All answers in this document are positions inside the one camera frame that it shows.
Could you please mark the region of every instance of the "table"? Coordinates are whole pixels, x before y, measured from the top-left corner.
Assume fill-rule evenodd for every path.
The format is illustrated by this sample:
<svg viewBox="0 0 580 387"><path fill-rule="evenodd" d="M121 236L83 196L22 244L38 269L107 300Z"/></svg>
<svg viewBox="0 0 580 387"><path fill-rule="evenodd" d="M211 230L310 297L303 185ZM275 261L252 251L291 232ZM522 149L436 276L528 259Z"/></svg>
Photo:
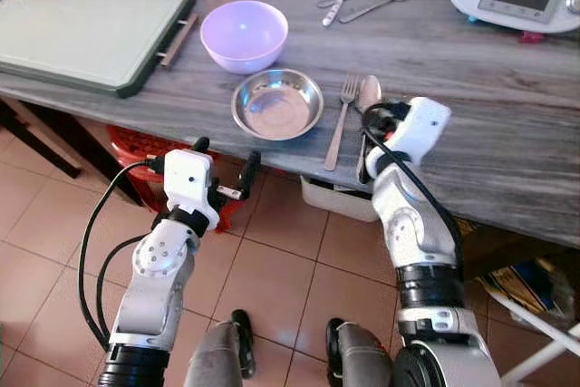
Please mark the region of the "table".
<svg viewBox="0 0 580 387"><path fill-rule="evenodd" d="M354 173L361 140L355 110L336 171L323 165L345 75L375 74L386 97L424 95L452 109L422 164L422 177L451 212L580 247L578 33L521 44L518 32L469 23L450 0L409 0L323 29L315 0L262 1L290 25L275 66L308 74L325 97L320 122L295 140L269 142L238 128L229 105L243 77L214 64L198 33L170 71L158 69L127 100L5 73L0 95L189 143L206 135L216 151L244 157L260 150L266 165L368 191ZM203 0L195 11L204 11Z"/></svg>

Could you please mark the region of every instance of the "metal bowl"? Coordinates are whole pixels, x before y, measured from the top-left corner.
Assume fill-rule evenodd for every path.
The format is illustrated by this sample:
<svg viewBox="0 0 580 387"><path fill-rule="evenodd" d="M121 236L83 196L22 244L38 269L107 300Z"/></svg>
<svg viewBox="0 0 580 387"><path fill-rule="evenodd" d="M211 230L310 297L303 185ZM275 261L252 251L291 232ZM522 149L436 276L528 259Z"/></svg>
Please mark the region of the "metal bowl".
<svg viewBox="0 0 580 387"><path fill-rule="evenodd" d="M232 115L244 131L264 140L290 140L318 122L324 98L318 85L295 70L265 70L234 91Z"/></svg>

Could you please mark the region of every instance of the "black cable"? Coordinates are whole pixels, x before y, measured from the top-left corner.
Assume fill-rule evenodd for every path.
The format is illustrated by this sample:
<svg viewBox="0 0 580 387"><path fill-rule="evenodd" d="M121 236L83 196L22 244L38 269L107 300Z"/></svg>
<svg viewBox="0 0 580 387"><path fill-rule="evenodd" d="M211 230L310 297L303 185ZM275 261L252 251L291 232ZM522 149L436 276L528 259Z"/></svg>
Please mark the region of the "black cable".
<svg viewBox="0 0 580 387"><path fill-rule="evenodd" d="M446 210L430 193L425 185L419 180L419 178L411 171L411 169L403 162L396 153L394 153L389 147L384 145L382 138L378 138L372 133L371 130L371 117L372 112L376 111L377 109L385 109L389 111L391 109L391 105L389 103L376 103L373 106L370 106L362 115L362 129L366 136L374 142L374 144L381 149L383 153L385 153L391 160L401 169L401 171L413 182L413 184L420 190L420 193L429 201L429 203L433 206L435 211L439 214L440 218L443 220L443 223L447 227L447 230L453 237L455 242L455 249L456 249L456 258L458 262L458 270L460 276L463 276L463 245L461 241L461 234L459 232L457 222L455 218Z"/></svg>
<svg viewBox="0 0 580 387"><path fill-rule="evenodd" d="M105 193L102 194L102 197L99 200L99 202L97 203L97 206L92 211L91 217L89 218L89 222L87 223L87 227L86 227L86 229L84 229L84 234L82 235L81 252L79 254L79 270L78 270L78 276L77 276L79 304L81 305L81 311L82 311L82 315L84 316L84 320L86 321L87 325L89 325L89 328L91 328L92 333L94 334L94 336L97 338L97 340L101 344L102 349L104 349L105 351L107 351L107 349L109 347L108 339L105 338L105 335L99 329L99 326L95 323L95 321L91 315L91 310L89 310L89 307L87 305L87 301L86 301L85 295L84 295L84 259L85 259L86 254L87 254L87 245L89 242L89 236L91 235L92 225L94 224L95 219L97 218L97 216L99 215L99 212L101 211L105 202L107 201L107 199L109 198L109 196L111 195L113 190L115 189L115 186L117 186L117 183L119 183L119 180L129 170L136 168L136 167L149 166L149 165L150 165L150 163L144 160L141 162L131 163L129 166L127 166L127 167L123 168L121 171L119 171L119 173L111 181L111 184L109 185L107 190L105 190Z"/></svg>
<svg viewBox="0 0 580 387"><path fill-rule="evenodd" d="M107 321L105 320L105 315L102 310L102 282L104 281L105 274L107 273L107 266L109 266L109 263L112 261L112 259L119 251L121 251L125 247L128 247L131 244L134 244L135 242L139 242L148 234L149 233L146 233L141 236L132 237L129 240L121 242L109 253L109 255L107 255L104 262L102 262L101 270L99 271L99 276L97 277L97 319L99 320L99 326L101 327L102 335L105 337L107 342L109 342L111 333L109 331L109 328L107 327Z"/></svg>

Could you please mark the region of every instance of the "white cutting board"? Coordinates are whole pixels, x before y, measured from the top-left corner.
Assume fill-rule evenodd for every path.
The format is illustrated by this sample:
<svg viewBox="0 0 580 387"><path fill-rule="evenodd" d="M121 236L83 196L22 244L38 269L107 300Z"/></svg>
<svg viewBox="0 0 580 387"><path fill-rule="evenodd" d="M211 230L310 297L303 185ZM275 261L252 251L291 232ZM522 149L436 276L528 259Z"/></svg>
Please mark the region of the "white cutting board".
<svg viewBox="0 0 580 387"><path fill-rule="evenodd" d="M48 77L127 84L186 0L0 0L1 65Z"/></svg>

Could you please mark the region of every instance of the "tile floor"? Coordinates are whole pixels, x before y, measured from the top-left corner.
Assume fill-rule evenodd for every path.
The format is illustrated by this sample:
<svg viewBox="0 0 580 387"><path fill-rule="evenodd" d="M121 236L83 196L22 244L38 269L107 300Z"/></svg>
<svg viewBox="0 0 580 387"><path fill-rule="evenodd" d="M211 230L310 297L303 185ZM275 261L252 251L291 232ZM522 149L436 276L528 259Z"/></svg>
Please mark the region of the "tile floor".
<svg viewBox="0 0 580 387"><path fill-rule="evenodd" d="M239 166L218 165L233 182ZM4 387L87 387L97 383L103 351L83 323L75 268L84 224L104 186L83 173L71 180L0 131L0 323ZM153 216L112 198L93 231L86 285L109 250L148 230ZM364 224L301 200L293 177L260 174L232 229L202 241L185 295L166 385L180 386L203 333L232 309L254 323L256 377L246 386L325 386L324 328L341 316L371 329L395 355L395 275L376 224ZM104 285L109 323L131 278L130 250L111 263ZM547 342L511 321L479 285L469 305L500 372ZM534 385L579 385L580 363L559 357L529 377Z"/></svg>

